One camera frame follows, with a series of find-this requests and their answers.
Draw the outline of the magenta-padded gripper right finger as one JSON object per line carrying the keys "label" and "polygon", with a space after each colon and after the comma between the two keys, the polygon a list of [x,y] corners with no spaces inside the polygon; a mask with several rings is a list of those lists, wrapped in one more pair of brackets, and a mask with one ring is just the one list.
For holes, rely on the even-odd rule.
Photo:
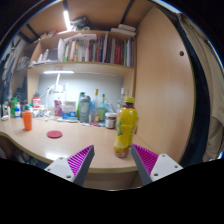
{"label": "magenta-padded gripper right finger", "polygon": [[136,144],[131,145],[130,153],[136,163],[143,185],[155,182],[182,169],[167,154],[157,155]]}

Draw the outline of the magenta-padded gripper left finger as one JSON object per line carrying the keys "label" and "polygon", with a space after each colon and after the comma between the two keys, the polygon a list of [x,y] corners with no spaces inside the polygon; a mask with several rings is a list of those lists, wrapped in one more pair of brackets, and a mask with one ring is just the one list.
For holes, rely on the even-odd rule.
{"label": "magenta-padded gripper left finger", "polygon": [[90,145],[67,158],[59,157],[46,167],[45,170],[82,186],[94,155],[94,146]]}

